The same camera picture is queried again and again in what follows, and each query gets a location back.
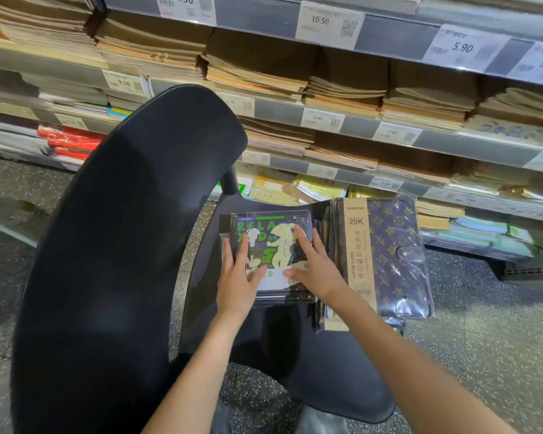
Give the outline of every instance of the person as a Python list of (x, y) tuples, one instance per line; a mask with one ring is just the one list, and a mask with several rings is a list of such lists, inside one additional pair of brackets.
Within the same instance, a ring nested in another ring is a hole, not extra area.
[[(392, 329), (341, 277), (317, 231), (313, 243), (296, 227), (307, 271), (284, 275), (305, 285), (347, 324), (390, 388), (415, 434), (514, 434), (516, 431), (465, 389), (444, 367)], [(224, 245), (217, 314), (203, 343), (167, 393), (142, 434), (208, 433), (233, 340), (246, 319), (266, 267), (246, 276), (248, 238), (236, 262)]]

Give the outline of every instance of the plastic chair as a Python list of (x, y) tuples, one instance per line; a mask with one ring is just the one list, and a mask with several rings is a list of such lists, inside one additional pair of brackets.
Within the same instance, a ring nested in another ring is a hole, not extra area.
[[(18, 433), (139, 433), (216, 312), (218, 233), (246, 201), (232, 165), (246, 134), (216, 94), (177, 86), (125, 119), (87, 160), (39, 245), (15, 329)], [(224, 194), (197, 252), (179, 354), (168, 360), (171, 302), (189, 234), (211, 190)], [(309, 206), (314, 215), (324, 203)], [(306, 306), (255, 308), (231, 361), (306, 403), (378, 423), (392, 396), (347, 333), (314, 333)]]

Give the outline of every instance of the person's left hand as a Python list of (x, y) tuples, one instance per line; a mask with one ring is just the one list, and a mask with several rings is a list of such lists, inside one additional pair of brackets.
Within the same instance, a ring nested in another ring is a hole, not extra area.
[(263, 265), (246, 275), (248, 237), (243, 234), (241, 246), (233, 264), (232, 248), (225, 239), (221, 276), (217, 284), (217, 314), (232, 320), (239, 328), (255, 301), (258, 285), (268, 268)]

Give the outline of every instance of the hand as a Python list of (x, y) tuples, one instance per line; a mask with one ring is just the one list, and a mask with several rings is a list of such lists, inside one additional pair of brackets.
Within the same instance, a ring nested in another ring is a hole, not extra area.
[(261, 266), (250, 274), (250, 280), (248, 280), (246, 275), (248, 243), (249, 239), (244, 233), (234, 265), (229, 239), (225, 239), (221, 276), (217, 283), (217, 314), (231, 319), (238, 328), (253, 306), (258, 285), (268, 270), (265, 265)]
[(313, 246), (307, 239), (302, 227), (296, 225), (295, 233), (297, 240), (300, 242), (300, 247), (302, 247), (302, 250), (306, 254), (308, 269), (307, 271), (286, 269), (283, 275), (303, 283), (312, 294), (334, 309), (333, 303), (339, 294), (345, 289), (350, 289), (350, 287), (340, 275), (340, 271), (338, 271), (334, 262), (326, 254), (326, 248), (322, 244), (322, 240), (319, 238), (319, 234), (315, 228), (313, 232)]

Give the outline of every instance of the chair backrest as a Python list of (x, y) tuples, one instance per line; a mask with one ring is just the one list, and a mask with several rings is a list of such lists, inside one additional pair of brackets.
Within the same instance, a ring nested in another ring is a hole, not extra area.
[(189, 234), (247, 146), (231, 110), (176, 86), (86, 161), (39, 245), (15, 329), (18, 433), (138, 433), (168, 370), (171, 302)]

